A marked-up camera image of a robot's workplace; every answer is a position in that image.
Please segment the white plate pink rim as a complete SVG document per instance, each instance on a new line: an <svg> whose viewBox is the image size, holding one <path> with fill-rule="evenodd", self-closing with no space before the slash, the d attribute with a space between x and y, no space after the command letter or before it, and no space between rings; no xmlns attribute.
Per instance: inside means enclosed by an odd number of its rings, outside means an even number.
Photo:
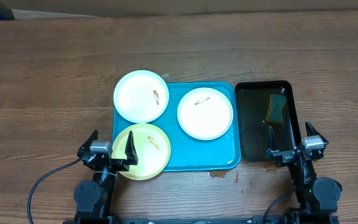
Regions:
<svg viewBox="0 0 358 224"><path fill-rule="evenodd" d="M229 130L234 110L222 92L214 88L195 88L180 100L177 119L187 135L209 141L221 137Z"/></svg>

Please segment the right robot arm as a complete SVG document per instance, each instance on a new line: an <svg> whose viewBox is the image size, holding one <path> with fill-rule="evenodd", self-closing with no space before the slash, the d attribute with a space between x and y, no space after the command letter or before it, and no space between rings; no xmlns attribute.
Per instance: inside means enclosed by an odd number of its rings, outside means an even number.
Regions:
<svg viewBox="0 0 358 224"><path fill-rule="evenodd" d="M268 132L268 149L266 157L273 159L277 167L287 167L293 189L281 195L266 209L263 223L338 223L337 202L341 197L342 185L329 177L317 177L313 162L324 157L324 150L329 144L313 125L305 123L307 137L301 144L288 151L278 149L272 128ZM281 200L295 194L298 206L288 208L280 217L270 216L271 209Z"/></svg>

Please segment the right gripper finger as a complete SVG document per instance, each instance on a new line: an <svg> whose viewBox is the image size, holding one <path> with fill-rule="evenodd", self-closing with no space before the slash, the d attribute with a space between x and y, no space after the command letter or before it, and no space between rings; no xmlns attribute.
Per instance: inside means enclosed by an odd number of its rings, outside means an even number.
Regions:
<svg viewBox="0 0 358 224"><path fill-rule="evenodd" d="M279 152L277 142L272 127L268 128L268 148L266 151L266 157L274 157L275 153Z"/></svg>
<svg viewBox="0 0 358 224"><path fill-rule="evenodd" d="M319 136L321 140L324 142L324 145L329 144L328 140L314 128L314 126L311 124L310 121L305 122L305 128L308 137Z"/></svg>

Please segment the white plate mint rim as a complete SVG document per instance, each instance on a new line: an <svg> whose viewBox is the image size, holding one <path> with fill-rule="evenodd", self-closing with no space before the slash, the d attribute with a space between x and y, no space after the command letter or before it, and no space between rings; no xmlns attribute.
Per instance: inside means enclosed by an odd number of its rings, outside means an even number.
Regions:
<svg viewBox="0 0 358 224"><path fill-rule="evenodd" d="M113 103L116 111L127 121L149 123L163 114L169 97L167 83L160 75L136 70L118 81Z"/></svg>

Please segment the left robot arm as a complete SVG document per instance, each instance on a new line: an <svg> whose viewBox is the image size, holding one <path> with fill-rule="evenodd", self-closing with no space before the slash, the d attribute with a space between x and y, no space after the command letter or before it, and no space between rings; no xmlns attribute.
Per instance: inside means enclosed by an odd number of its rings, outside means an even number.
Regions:
<svg viewBox="0 0 358 224"><path fill-rule="evenodd" d="M80 182L74 190L74 223L116 223L117 218L110 215L110 206L117 173L127 172L130 166L138 164L133 132L126 139L124 153L124 159L112 158L111 142L98 140L96 129L78 149L79 160L93 171L93 178Z"/></svg>

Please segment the green yellow sponge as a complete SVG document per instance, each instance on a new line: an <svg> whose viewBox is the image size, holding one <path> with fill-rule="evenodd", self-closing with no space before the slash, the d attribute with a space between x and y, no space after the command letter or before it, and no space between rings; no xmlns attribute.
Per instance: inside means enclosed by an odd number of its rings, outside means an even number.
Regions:
<svg viewBox="0 0 358 224"><path fill-rule="evenodd" d="M287 98L283 95L270 95L266 121L269 123L283 124L283 112Z"/></svg>

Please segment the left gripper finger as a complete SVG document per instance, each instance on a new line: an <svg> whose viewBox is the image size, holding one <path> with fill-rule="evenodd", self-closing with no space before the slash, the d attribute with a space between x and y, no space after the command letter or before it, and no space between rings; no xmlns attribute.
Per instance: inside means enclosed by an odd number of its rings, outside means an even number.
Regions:
<svg viewBox="0 0 358 224"><path fill-rule="evenodd" d="M125 147L125 155L127 156L126 161L129 165L137 165L138 157L136 153L136 149L134 146L134 135L132 131L129 131L126 147Z"/></svg>
<svg viewBox="0 0 358 224"><path fill-rule="evenodd" d="M77 156L78 157L83 157L83 155L90 151L90 147L93 141L98 139L98 130L95 129L91 136L80 146L80 148L77 151Z"/></svg>

